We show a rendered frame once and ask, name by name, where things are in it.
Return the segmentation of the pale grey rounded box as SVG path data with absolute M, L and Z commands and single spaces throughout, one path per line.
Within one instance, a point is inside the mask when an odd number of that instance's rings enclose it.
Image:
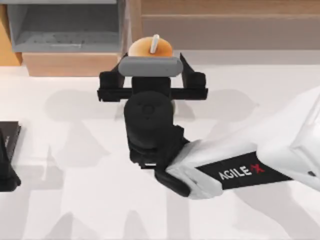
M 118 65 L 118 71 L 125 77 L 176 77 L 183 68 L 181 60 L 173 56 L 127 56 Z

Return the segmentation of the golden brown bread bun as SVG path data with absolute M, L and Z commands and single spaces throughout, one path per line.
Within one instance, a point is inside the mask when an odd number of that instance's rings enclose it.
M 173 47 L 158 34 L 134 41 L 127 51 L 130 57 L 172 57 Z

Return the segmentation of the pale wooden drawer front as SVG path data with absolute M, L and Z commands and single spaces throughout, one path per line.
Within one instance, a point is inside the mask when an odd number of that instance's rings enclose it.
M 120 60 L 118 53 L 24 52 L 23 63 L 32 77 L 97 77 Z

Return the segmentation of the wooden cupboard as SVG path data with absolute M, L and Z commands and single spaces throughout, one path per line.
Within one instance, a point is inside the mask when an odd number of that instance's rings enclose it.
M 7 6 L 6 38 L 15 52 Z M 320 50 L 320 0 L 125 0 L 122 49 L 159 33 L 177 50 Z

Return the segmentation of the grey pierced drawer inside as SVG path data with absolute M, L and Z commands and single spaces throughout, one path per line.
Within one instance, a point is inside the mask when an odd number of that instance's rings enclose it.
M 12 49 L 21 53 L 117 53 L 125 0 L 0 0 Z

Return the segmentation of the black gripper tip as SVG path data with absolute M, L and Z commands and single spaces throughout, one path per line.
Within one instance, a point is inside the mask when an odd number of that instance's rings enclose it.
M 20 132 L 18 121 L 0 121 L 0 193 L 13 192 L 21 185 L 12 165 Z

